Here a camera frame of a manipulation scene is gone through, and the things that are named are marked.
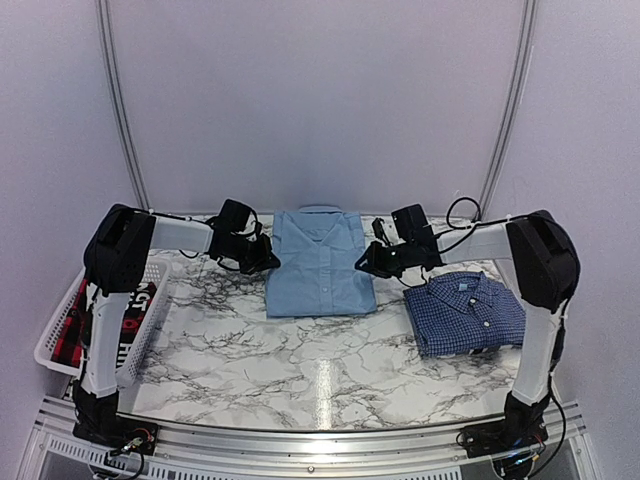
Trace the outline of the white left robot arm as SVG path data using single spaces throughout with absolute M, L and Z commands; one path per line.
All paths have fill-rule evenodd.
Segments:
M 129 296 L 141 282 L 149 252 L 185 251 L 237 264 L 243 275 L 280 266 L 255 210 L 231 199 L 203 222 L 113 205 L 84 253 L 85 278 L 96 287 L 81 388 L 97 398 L 115 394 L 119 335 Z

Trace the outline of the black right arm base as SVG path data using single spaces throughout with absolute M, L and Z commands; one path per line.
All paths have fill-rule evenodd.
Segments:
M 463 427 L 456 443 L 469 458 L 541 445 L 548 439 L 543 414 L 550 400 L 547 394 L 539 402 L 528 405 L 508 393 L 502 420 Z

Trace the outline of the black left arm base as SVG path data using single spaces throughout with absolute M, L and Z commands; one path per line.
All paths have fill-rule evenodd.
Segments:
M 130 446 L 143 455 L 152 455 L 157 444 L 156 423 L 123 417 L 118 413 L 119 391 L 98 397 L 87 392 L 79 381 L 72 384 L 76 420 L 73 436 L 124 452 Z

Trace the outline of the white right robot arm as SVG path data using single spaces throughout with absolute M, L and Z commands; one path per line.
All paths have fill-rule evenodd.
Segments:
M 512 264 L 516 291 L 525 311 L 525 333 L 511 396 L 533 405 L 549 395 L 548 378 L 558 332 L 581 274 L 576 248 L 567 231 L 546 210 L 493 221 L 452 226 L 435 232 L 418 204 L 392 214 L 401 242 L 376 239 L 354 268 L 379 278 L 399 278 L 405 270 L 427 271 L 474 261 Z

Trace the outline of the light blue long sleeve shirt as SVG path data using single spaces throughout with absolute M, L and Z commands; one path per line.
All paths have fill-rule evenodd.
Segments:
M 280 266 L 266 281 L 268 317 L 355 316 L 377 309 L 371 276 L 355 268 L 365 252 L 359 213 L 322 205 L 277 211 L 272 243 Z

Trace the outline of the blue checked shirt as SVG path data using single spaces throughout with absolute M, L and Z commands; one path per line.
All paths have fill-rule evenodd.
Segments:
M 523 345 L 526 315 L 503 283 L 451 272 L 403 291 L 419 354 L 475 355 Z

